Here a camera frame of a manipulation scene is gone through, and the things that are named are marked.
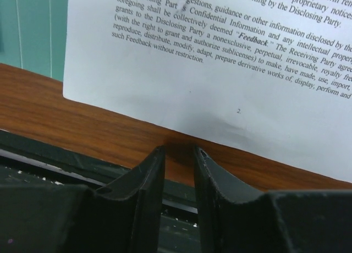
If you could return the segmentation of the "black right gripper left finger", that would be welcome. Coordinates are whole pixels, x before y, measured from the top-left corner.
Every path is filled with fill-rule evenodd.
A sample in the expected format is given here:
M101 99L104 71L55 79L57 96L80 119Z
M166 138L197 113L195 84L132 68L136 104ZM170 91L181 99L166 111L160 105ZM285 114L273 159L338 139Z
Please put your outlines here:
M98 189L1 185L1 252L156 252L165 159L156 147Z

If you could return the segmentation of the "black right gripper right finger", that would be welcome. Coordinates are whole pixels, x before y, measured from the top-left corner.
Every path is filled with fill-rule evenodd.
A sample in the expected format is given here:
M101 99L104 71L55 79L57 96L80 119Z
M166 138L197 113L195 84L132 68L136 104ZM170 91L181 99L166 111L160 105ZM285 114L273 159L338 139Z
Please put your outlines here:
M194 157L202 252L351 252L350 190L263 192Z

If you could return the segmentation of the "teal paper folder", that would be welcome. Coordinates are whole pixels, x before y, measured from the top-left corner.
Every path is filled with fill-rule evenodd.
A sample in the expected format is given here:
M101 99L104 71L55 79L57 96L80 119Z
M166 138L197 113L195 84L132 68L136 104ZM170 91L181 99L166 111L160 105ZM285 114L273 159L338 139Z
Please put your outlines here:
M192 63L178 52L124 41L143 38L138 13L118 0L1 0L1 62L67 87L183 74Z

